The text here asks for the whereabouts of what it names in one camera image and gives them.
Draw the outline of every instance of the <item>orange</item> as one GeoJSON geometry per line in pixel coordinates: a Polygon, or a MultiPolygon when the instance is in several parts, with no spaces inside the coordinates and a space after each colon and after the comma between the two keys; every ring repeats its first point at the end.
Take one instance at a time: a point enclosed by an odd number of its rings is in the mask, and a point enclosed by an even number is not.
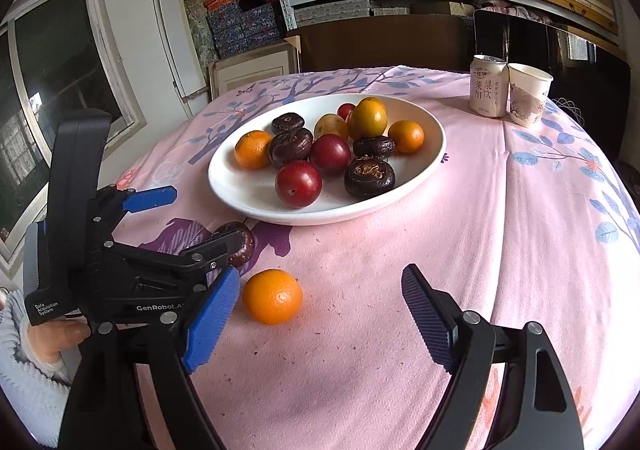
{"type": "Polygon", "coordinates": [[[353,139],[376,137],[386,129],[385,105],[377,97],[366,97],[349,116],[349,135],[353,139]]]}
{"type": "Polygon", "coordinates": [[[269,144],[271,134],[254,130],[244,134],[234,148],[238,164],[247,170],[257,170],[269,165],[269,144]]]}
{"type": "Polygon", "coordinates": [[[314,139],[324,134],[336,134],[345,141],[349,139],[349,127],[344,119],[337,114],[324,114],[314,128],[314,139]]]}
{"type": "Polygon", "coordinates": [[[267,269],[247,281],[242,290],[242,301],[258,322],[282,324],[300,310],[302,288],[289,273],[267,269]]]}
{"type": "Polygon", "coordinates": [[[396,142],[396,150],[403,154],[417,152],[424,143],[424,130],[413,121],[396,121],[387,135],[396,142]]]}

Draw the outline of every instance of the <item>silver pivot bolt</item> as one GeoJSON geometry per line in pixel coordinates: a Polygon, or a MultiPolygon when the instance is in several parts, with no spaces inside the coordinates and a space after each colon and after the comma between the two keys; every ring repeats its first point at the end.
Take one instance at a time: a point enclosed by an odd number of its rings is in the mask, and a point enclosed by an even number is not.
{"type": "Polygon", "coordinates": [[[165,311],[160,315],[160,321],[165,325],[170,325],[178,319],[178,315],[174,311],[165,311]]]}
{"type": "Polygon", "coordinates": [[[111,322],[102,322],[98,325],[98,332],[101,335],[108,335],[113,329],[113,324],[111,322]]]}
{"type": "Polygon", "coordinates": [[[535,335],[542,334],[542,325],[540,325],[538,322],[529,322],[527,324],[527,329],[530,333],[533,333],[535,335]]]}
{"type": "Polygon", "coordinates": [[[475,311],[465,311],[462,313],[462,319],[471,325],[476,325],[480,323],[480,315],[475,311]]]}

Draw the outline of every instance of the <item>oval plate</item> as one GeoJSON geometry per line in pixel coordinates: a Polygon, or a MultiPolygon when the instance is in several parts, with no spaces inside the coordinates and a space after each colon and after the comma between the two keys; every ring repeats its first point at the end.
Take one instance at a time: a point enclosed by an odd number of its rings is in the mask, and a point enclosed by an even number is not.
{"type": "Polygon", "coordinates": [[[309,97],[286,104],[254,117],[225,139],[209,163],[209,184],[217,197],[231,208],[254,219],[287,226],[329,224],[361,217],[379,210],[418,187],[440,165],[447,144],[440,122],[422,107],[390,96],[375,96],[386,107],[389,125],[408,119],[424,130],[422,148],[413,155],[394,155],[389,163],[396,173],[396,187],[386,194],[364,201],[351,197],[344,189],[344,178],[323,178],[322,192],[306,208],[292,209],[280,201],[275,191],[276,170],[243,170],[234,157],[238,140],[252,130],[271,133],[271,121],[286,112],[296,112],[305,119],[305,128],[313,132],[324,114],[336,113],[342,103],[358,104],[374,94],[332,94],[309,97]]]}

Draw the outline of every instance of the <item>human hand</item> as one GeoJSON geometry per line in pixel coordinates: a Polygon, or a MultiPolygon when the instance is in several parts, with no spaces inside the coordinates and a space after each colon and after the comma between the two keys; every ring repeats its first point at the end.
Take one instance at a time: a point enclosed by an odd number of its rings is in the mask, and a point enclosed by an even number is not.
{"type": "Polygon", "coordinates": [[[48,364],[60,361],[60,351],[79,345],[90,334],[88,325],[74,320],[51,320],[27,327],[31,349],[48,364]]]}

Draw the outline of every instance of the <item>blue gripper pad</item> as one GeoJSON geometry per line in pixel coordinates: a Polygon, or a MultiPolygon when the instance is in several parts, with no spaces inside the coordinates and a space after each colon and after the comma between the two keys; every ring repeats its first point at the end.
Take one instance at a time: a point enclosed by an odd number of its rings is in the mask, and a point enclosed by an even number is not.
{"type": "Polygon", "coordinates": [[[240,274],[230,267],[213,283],[215,289],[209,300],[202,305],[196,319],[187,329],[187,349],[182,364],[191,373],[199,365],[206,364],[218,342],[238,297],[240,296],[240,274]]]}
{"type": "Polygon", "coordinates": [[[138,211],[150,210],[173,204],[178,197],[178,190],[172,186],[162,188],[152,188],[143,192],[135,192],[127,197],[122,204],[122,211],[137,213],[138,211]]]}
{"type": "Polygon", "coordinates": [[[433,289],[415,264],[404,268],[401,282],[402,296],[427,345],[431,359],[451,374],[454,367],[453,320],[447,322],[443,313],[438,311],[434,304],[437,297],[434,297],[433,289]]]}

